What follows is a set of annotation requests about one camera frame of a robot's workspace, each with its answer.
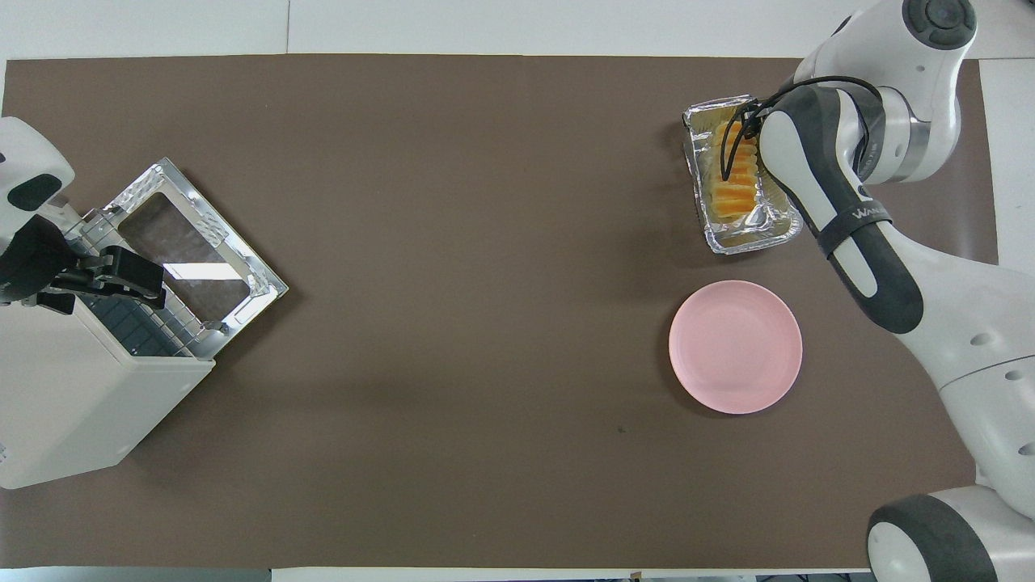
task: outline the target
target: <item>black velcro strap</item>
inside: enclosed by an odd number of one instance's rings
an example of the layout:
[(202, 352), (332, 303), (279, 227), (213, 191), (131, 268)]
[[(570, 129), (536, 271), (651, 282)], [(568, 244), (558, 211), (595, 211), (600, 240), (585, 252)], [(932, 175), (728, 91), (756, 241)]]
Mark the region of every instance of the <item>black velcro strap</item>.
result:
[(840, 214), (823, 227), (816, 236), (816, 242), (820, 245), (820, 251), (823, 251), (823, 256), (829, 257), (853, 232), (881, 221), (891, 222), (891, 214), (888, 214), (883, 204), (876, 200), (859, 202), (841, 210)]

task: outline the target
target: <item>round plate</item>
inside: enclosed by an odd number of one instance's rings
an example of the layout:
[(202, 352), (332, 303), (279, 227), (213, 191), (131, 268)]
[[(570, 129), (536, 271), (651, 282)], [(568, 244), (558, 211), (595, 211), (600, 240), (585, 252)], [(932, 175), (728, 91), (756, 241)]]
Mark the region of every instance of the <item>round plate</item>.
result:
[(791, 389), (801, 369), (801, 330), (772, 291), (746, 281), (702, 287), (669, 331), (672, 369), (686, 391), (730, 414), (758, 412)]

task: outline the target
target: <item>black cable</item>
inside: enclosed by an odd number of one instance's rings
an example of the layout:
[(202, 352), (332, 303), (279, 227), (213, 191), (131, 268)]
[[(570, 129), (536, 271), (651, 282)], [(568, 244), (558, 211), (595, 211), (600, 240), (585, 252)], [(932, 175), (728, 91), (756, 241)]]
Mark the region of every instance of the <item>black cable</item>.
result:
[[(881, 97), (881, 91), (875, 87), (873, 84), (863, 81), (862, 79), (856, 79), (855, 77), (844, 77), (840, 75), (831, 75), (827, 77), (815, 77), (812, 79), (806, 79), (804, 81), (799, 81), (797, 83), (791, 84), (789, 87), (776, 91), (765, 100), (760, 101), (759, 99), (751, 99), (747, 103), (741, 104), (733, 114), (733, 118), (730, 122), (726, 124), (726, 132), (722, 134), (722, 144), (719, 147), (719, 171), (722, 175), (722, 181), (730, 179), (730, 174), (733, 172), (733, 161), (734, 156), (737, 154), (737, 148), (740, 146), (740, 141), (744, 138), (751, 139), (759, 134), (761, 130), (761, 121), (759, 120), (759, 115), (776, 105), (776, 103), (783, 97), (783, 95), (790, 93), (791, 91), (797, 89), (798, 87), (804, 87), (805, 85), (815, 85), (817, 83), (850, 83), (852, 85), (858, 85), (877, 97), (878, 103), (884, 103)], [(746, 118), (744, 117), (745, 112), (750, 109), (751, 113)], [(740, 130), (737, 132), (737, 137), (733, 141), (733, 145), (730, 149), (729, 158), (726, 155), (726, 142), (730, 138), (730, 127), (733, 126), (734, 120), (740, 121)], [(869, 141), (869, 128), (866, 124), (862, 124), (863, 128), (863, 139), (867, 142)]]

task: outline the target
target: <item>foil container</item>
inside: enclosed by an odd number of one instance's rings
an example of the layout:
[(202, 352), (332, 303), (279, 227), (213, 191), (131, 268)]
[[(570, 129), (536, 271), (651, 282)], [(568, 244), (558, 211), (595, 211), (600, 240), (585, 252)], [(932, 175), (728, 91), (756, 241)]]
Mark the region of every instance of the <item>foil container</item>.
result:
[[(720, 123), (731, 119), (738, 106), (750, 99), (750, 95), (714, 99), (698, 104), (683, 112), (683, 125), (686, 128), (683, 152), (693, 177), (698, 216), (708, 246), (718, 255), (735, 255), (787, 242), (801, 232), (804, 224), (787, 194), (765, 170), (761, 158), (755, 209), (736, 219), (721, 219), (711, 210), (706, 184), (712, 174), (718, 176), (721, 168), (720, 150), (711, 144), (712, 132)], [(727, 143), (728, 155), (734, 138), (731, 133)]]

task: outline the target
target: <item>brown tabletop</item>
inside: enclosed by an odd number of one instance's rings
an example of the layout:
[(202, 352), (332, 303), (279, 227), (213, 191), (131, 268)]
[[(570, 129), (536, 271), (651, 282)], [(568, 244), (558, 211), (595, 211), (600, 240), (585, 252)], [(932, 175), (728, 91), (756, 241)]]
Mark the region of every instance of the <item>brown tabletop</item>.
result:
[[(0, 491), (0, 566), (865, 566), (866, 520), (972, 483), (919, 365), (810, 236), (718, 257), (680, 114), (790, 60), (268, 56), (14, 61), (4, 113), (80, 210), (169, 156), (292, 286), (120, 465)], [(953, 157), (874, 187), (996, 261), (977, 66)], [(751, 415), (668, 362), (726, 279), (804, 363)]]

